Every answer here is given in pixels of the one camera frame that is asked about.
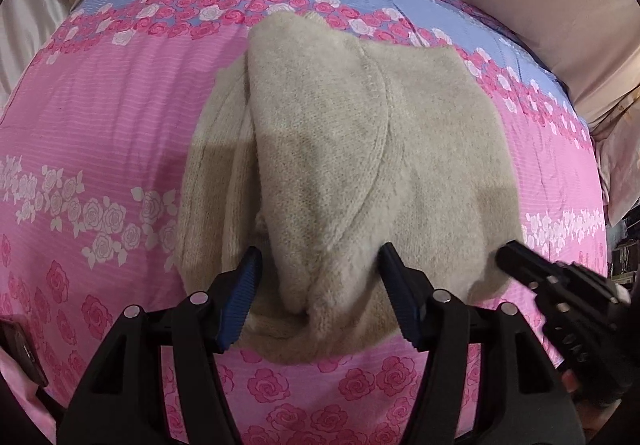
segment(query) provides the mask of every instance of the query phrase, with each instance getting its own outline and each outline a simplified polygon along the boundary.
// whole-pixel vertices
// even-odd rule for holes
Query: mattress
[[[555,77],[480,10],[457,0],[84,0],[0,117],[0,313],[28,328],[62,404],[124,307],[151,311],[184,298],[173,252],[191,136],[216,72],[244,51],[249,28],[279,10],[315,10],[333,28],[376,41],[455,46],[504,126],[526,244],[606,271],[586,124]],[[557,362],[530,292],[511,283],[483,305],[504,300]],[[479,360],[471,346],[461,433],[472,426]],[[252,445],[396,443],[425,362],[399,335],[317,364],[271,364],[248,349],[217,358]],[[185,441],[169,350],[162,370],[170,430]]]

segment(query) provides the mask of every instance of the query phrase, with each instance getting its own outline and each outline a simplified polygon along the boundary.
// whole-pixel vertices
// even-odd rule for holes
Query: knit sweater
[[[465,301],[505,289],[492,255],[522,234],[511,160],[453,47],[362,40],[278,12],[216,80],[184,173],[177,263],[191,293],[260,248],[239,345],[293,364],[391,335],[375,267],[386,241]]]

